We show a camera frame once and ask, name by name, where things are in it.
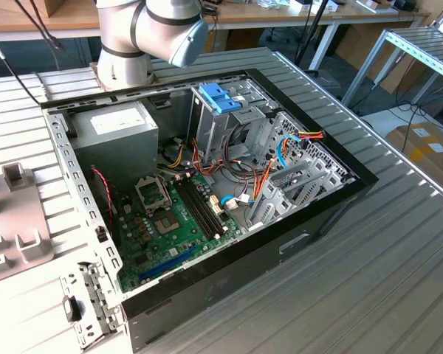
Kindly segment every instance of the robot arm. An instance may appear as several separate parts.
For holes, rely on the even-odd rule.
[[[98,0],[97,8],[102,38],[97,70],[109,89],[150,83],[149,55],[188,66],[207,41],[198,0]]]

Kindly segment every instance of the expansion slot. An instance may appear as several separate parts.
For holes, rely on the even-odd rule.
[[[145,279],[154,277],[155,275],[158,275],[158,274],[166,271],[167,269],[169,269],[181,262],[184,262],[185,260],[187,260],[190,257],[192,252],[194,252],[197,249],[197,247],[198,246],[191,247],[186,252],[179,254],[178,256],[175,256],[174,258],[172,258],[162,264],[159,264],[158,266],[140,274],[140,276],[139,276],[140,282]]]

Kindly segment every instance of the ram slot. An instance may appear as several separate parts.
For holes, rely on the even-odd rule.
[[[176,183],[175,187],[198,225],[203,229],[206,238],[212,240],[216,234],[222,235],[224,232],[222,225],[208,208],[195,186],[186,180]]]

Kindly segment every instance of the slotted aluminum surface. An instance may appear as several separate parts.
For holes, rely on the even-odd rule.
[[[333,230],[289,262],[182,325],[144,353],[443,353],[443,192],[278,54],[201,56],[162,81],[257,68],[380,177]],[[54,98],[98,92],[88,69],[44,74]],[[38,81],[25,77],[38,94]],[[12,78],[0,79],[0,164],[38,177],[57,254],[0,282],[0,353],[79,353],[58,276],[91,256],[49,134]],[[130,353],[118,334],[91,353]]]
[[[385,39],[443,75],[443,33],[436,28],[392,29]]]

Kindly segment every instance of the green motherboard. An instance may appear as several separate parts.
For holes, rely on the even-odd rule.
[[[226,211],[219,210],[217,215],[213,210],[213,193],[203,176],[159,180],[171,206],[147,213],[144,205],[163,199],[156,184],[140,190],[141,195],[133,190],[114,200],[117,214],[112,237],[123,260],[118,273],[123,292],[132,291],[241,234]]]

